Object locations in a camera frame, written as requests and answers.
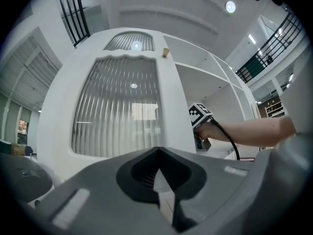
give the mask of round ceiling light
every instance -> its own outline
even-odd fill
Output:
[[[233,12],[235,12],[235,10],[236,10],[236,5],[235,5],[234,2],[228,1],[228,2],[225,4],[225,8],[226,8],[226,10],[227,10],[229,13],[233,13]]]

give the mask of black metal railing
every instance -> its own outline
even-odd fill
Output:
[[[90,37],[82,0],[60,0],[67,30],[74,46]]]
[[[258,51],[239,69],[236,74],[247,83],[269,66],[286,50],[302,30],[300,20],[288,13],[273,35]]]

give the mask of human arm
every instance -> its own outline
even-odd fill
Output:
[[[279,141],[295,134],[295,128],[289,116],[259,118],[239,123],[220,123],[220,126],[235,143],[249,146],[275,146]],[[198,127],[196,134],[202,139],[229,141],[221,130],[210,122]]]

